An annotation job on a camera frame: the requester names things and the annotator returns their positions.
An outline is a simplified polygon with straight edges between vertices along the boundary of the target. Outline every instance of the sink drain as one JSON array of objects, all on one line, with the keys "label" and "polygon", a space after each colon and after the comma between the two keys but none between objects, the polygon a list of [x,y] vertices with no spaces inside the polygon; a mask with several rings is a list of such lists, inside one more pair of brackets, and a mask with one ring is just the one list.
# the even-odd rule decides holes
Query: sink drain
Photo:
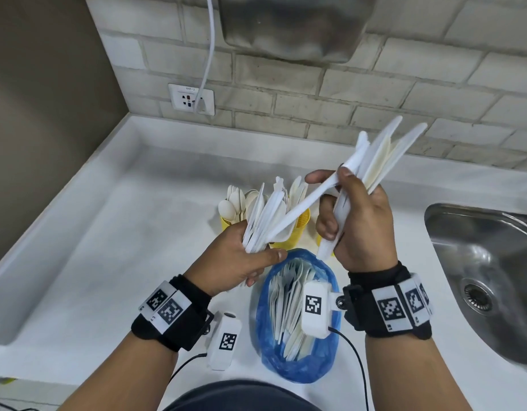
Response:
[{"label": "sink drain", "polygon": [[465,301],[479,312],[489,312],[492,310],[492,297],[484,288],[476,284],[467,284],[463,289]]}]

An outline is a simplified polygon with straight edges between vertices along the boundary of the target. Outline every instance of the brick wall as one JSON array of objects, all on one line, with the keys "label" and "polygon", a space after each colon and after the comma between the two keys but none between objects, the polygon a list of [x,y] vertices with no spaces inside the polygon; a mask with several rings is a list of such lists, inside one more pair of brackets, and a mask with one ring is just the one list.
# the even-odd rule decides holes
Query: brick wall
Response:
[{"label": "brick wall", "polygon": [[400,132],[429,124],[413,154],[527,170],[527,0],[379,0],[344,65],[236,50],[218,24],[212,119],[167,89],[200,83],[205,0],[87,2],[134,113],[343,144],[401,114]]}]

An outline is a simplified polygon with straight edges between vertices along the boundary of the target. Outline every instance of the stainless steel sink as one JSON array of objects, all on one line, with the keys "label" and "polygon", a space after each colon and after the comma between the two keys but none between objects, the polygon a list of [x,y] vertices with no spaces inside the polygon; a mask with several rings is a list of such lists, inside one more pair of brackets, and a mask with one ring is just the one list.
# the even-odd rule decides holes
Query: stainless steel sink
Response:
[{"label": "stainless steel sink", "polygon": [[527,215],[435,204],[425,225],[469,324],[527,370]]}]

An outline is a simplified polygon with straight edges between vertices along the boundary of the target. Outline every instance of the electrical outlet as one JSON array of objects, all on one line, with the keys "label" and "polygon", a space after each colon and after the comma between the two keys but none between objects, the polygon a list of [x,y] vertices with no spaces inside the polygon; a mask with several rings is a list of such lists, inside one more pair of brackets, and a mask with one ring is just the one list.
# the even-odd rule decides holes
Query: electrical outlet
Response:
[{"label": "electrical outlet", "polygon": [[[197,97],[197,92],[199,92],[198,88],[168,84],[168,90],[170,91],[172,107],[174,107],[175,110],[194,112],[195,98]],[[199,114],[211,116],[216,114],[216,109],[214,107],[214,91],[212,91],[212,89],[203,90],[203,94],[199,100]]]}]

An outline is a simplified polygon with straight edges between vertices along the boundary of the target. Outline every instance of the blue plastic bag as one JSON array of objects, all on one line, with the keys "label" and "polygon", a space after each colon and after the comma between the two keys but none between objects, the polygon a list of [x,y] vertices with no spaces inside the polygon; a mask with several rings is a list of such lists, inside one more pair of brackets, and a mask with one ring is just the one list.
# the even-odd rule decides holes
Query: blue plastic bag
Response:
[{"label": "blue plastic bag", "polygon": [[[333,291],[339,292],[336,277],[325,263],[316,259],[316,256],[306,249],[292,249],[288,251],[288,256],[283,262],[276,264],[269,271],[265,283],[263,283],[256,312],[256,333],[260,343],[262,363],[268,369],[289,381],[311,384],[322,378],[332,368],[336,357],[338,335],[331,333],[325,339],[315,339],[310,355],[300,360],[287,362],[282,357],[284,342],[281,345],[275,345],[269,314],[269,283],[271,278],[279,273],[286,263],[298,258],[309,262],[315,268],[314,279],[331,283]],[[332,313],[332,327],[339,330],[340,323],[341,313],[334,311]]]}]

